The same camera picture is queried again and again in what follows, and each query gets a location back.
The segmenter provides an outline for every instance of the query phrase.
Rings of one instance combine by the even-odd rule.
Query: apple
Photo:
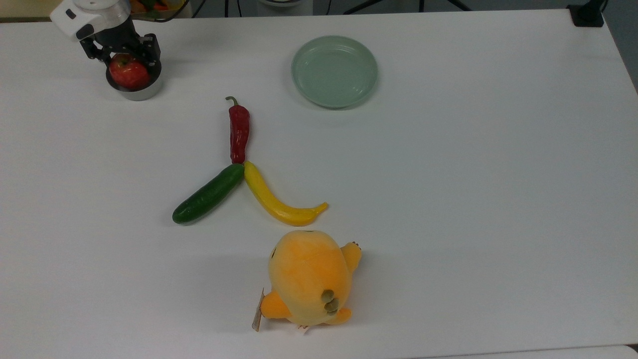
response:
[[[108,71],[116,84],[130,90],[140,89],[151,80],[146,66],[129,54],[113,56]]]

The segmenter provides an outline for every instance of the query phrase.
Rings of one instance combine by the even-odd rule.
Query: stuffed animal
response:
[[[272,250],[268,263],[272,291],[262,301],[266,318],[286,318],[300,325],[342,324],[352,272],[361,259],[359,245],[339,245],[321,231],[292,231]]]

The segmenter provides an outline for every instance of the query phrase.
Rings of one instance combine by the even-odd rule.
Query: cucumber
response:
[[[243,178],[244,165],[229,165],[175,209],[173,222],[187,224],[202,218],[221,203]]]

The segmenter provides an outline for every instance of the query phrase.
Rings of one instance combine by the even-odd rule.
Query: banana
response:
[[[294,208],[282,203],[272,194],[257,167],[249,161],[244,162],[244,178],[262,207],[285,224],[308,225],[328,208],[326,202],[314,208]]]

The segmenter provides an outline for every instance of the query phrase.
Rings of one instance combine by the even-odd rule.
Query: plate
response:
[[[378,77],[375,57],[360,42],[323,36],[307,42],[292,60],[292,79],[311,102],[331,109],[361,103]]]

